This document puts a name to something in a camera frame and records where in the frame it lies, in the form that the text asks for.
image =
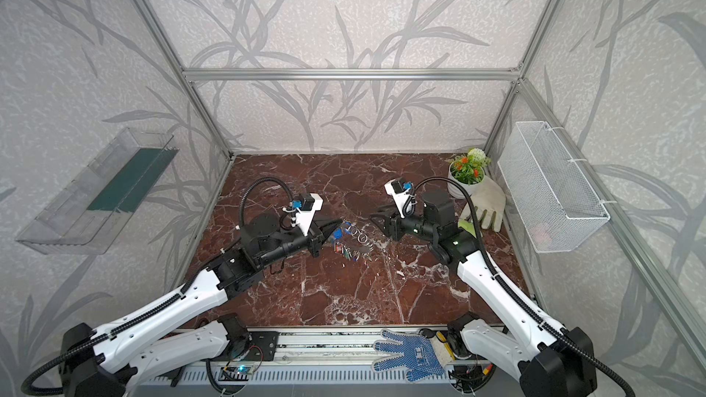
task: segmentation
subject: blue dotted glove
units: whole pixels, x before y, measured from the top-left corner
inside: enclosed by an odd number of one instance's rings
[[[385,340],[378,340],[373,345],[375,351],[396,354],[373,362],[376,372],[388,369],[409,369],[408,382],[416,382],[430,375],[444,375],[444,369],[434,354],[431,342],[416,334],[403,334],[383,329],[380,334]]]

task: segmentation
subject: leaf pattern wallpaper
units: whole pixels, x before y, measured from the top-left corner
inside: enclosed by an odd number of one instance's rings
[[[705,5],[566,0],[529,72],[704,318]],[[512,122],[532,119],[518,99],[492,154],[501,153]],[[587,330],[599,358],[638,395],[706,396],[706,379],[606,228],[575,251],[539,255],[511,203],[508,211],[543,303]]]
[[[192,68],[508,68],[546,0],[150,2]],[[484,142],[508,86],[214,82],[199,92],[234,151],[453,151]]]
[[[122,316],[181,280],[227,157],[129,0],[0,0],[0,34],[0,394],[19,396],[66,329]],[[173,133],[179,152],[107,253],[16,243],[126,126]]]

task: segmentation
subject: work glove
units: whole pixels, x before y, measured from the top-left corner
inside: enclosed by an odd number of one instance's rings
[[[503,212],[505,211],[505,192],[500,189],[498,184],[491,180],[488,175],[478,183],[478,188],[471,195],[471,201],[476,207],[476,216],[480,222],[481,228],[490,228],[500,231],[500,226],[503,224]],[[461,218],[465,219],[471,214],[471,209],[466,204],[461,212]]]
[[[417,382],[431,375],[442,376],[445,374],[436,358],[431,341],[426,337],[396,333],[386,328],[380,334],[385,339],[377,340],[373,344],[373,348],[375,351],[394,355],[373,362],[374,371],[405,368],[408,369],[407,374],[404,375],[408,382]]]

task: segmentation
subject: potted plant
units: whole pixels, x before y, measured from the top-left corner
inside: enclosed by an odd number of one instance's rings
[[[478,184],[483,180],[485,172],[483,168],[490,164],[490,158],[485,155],[482,149],[472,147],[465,155],[456,155],[448,160],[448,177],[456,180],[468,192],[473,194],[478,188]],[[463,193],[453,184],[448,184],[448,192],[457,199],[465,198]]]

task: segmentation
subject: gray floor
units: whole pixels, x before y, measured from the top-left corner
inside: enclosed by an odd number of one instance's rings
[[[252,385],[245,386],[237,397],[458,397],[462,395],[451,385],[390,384],[390,385]],[[498,370],[490,382],[476,392],[478,397],[522,397],[520,385]],[[138,386],[131,397],[216,397],[210,386]]]

